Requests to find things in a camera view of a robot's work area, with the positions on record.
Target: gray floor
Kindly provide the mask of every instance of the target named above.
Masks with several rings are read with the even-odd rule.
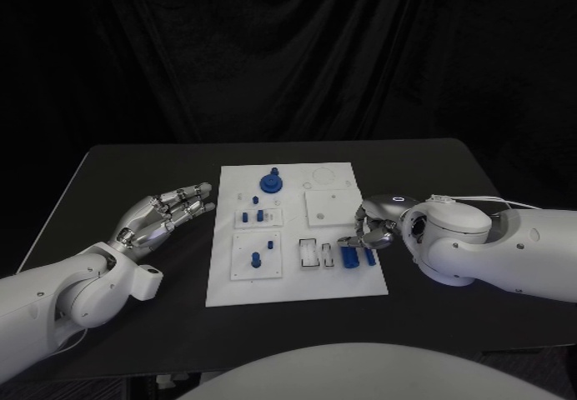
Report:
[[[567,372],[567,347],[548,347],[539,353],[453,353],[532,383],[568,400],[575,400]],[[3,400],[121,400],[124,379],[95,379],[57,383],[8,383],[0,387]]]

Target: robotic hand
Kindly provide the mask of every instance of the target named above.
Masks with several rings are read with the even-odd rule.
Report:
[[[203,204],[210,189],[202,183],[142,198],[106,243],[0,280],[0,383],[49,357],[75,333],[102,325],[129,295],[141,301],[154,297],[163,274],[137,262],[176,227],[215,209]]]
[[[455,200],[512,203],[497,197],[369,197],[356,211],[356,237],[339,239],[339,246],[385,248],[396,235],[440,283],[466,286],[480,279],[509,292],[577,303],[577,212],[518,204],[532,209],[487,216]]]

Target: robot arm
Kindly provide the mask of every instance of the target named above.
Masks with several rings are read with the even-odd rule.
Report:
[[[356,237],[343,237],[339,245],[383,248],[395,234],[440,283],[466,286],[480,279],[509,292],[577,303],[575,227],[572,211],[509,209],[489,217],[445,196],[425,202],[378,196],[363,200]]]
[[[129,295],[138,300],[154,297],[163,274],[137,262],[177,226],[213,210],[212,203],[203,204],[210,189],[202,183],[145,197],[106,243],[0,280],[0,383],[46,358],[75,333],[102,325]]]

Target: black table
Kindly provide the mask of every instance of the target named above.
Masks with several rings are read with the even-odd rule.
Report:
[[[220,165],[352,162],[363,196],[497,195],[473,155],[451,139],[213,145],[98,146],[89,150],[24,268],[111,236],[147,195],[209,182]],[[487,211],[502,209],[484,204]],[[164,273],[155,298],[128,301],[82,343],[17,379],[95,378],[238,367],[324,343],[398,343],[435,350],[506,350],[574,343],[577,307],[503,292],[481,281],[428,279],[398,241],[378,251],[388,296],[205,308],[213,214],[183,225],[144,260]]]

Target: black backdrop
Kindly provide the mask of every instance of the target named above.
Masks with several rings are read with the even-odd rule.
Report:
[[[569,0],[85,0],[0,10],[3,209],[24,247],[98,143],[454,137],[503,195],[574,208]]]

